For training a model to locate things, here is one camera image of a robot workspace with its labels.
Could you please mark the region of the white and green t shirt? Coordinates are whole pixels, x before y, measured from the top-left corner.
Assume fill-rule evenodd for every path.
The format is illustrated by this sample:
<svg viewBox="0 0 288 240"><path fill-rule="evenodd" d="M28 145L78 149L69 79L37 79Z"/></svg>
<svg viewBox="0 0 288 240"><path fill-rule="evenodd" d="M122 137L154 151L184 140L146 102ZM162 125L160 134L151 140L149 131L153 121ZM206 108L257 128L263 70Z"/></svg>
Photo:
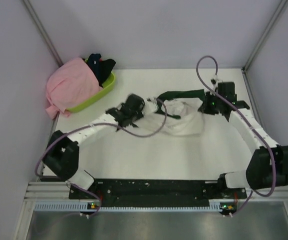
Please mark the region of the white and green t shirt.
<svg viewBox="0 0 288 240"><path fill-rule="evenodd" d="M156 131L175 136L199 136L205 130L205 116L200 111L205 91L167 91L157 97L158 109L143 117L135 124L148 131Z"/></svg>

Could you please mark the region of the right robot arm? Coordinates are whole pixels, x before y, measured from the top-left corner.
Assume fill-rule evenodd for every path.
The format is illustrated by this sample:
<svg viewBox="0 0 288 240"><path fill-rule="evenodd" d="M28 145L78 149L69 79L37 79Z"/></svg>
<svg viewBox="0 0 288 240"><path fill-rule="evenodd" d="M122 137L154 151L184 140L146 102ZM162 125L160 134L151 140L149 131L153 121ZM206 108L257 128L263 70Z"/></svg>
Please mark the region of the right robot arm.
<svg viewBox="0 0 288 240"><path fill-rule="evenodd" d="M213 90L205 93L199 111L221 114L233 126L246 145L251 159L245 170L220 174L217 192L230 197L237 188L260 190L288 185L288 145L273 140L256 121L244 100L238 100L234 82L211 80Z"/></svg>

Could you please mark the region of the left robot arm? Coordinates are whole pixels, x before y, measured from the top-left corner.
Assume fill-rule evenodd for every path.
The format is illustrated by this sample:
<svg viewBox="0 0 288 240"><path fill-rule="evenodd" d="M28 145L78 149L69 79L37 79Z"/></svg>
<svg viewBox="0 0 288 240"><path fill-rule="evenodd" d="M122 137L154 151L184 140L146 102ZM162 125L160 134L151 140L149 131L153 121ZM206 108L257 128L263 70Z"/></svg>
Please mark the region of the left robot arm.
<svg viewBox="0 0 288 240"><path fill-rule="evenodd" d="M60 130L54 132L42 162L61 181L77 185L82 195L92 198L97 194L96 180L79 163L81 148L126 128L157 109L155 99L143 99L132 93L125 102L109 108L92 122L71 132L63 133Z"/></svg>

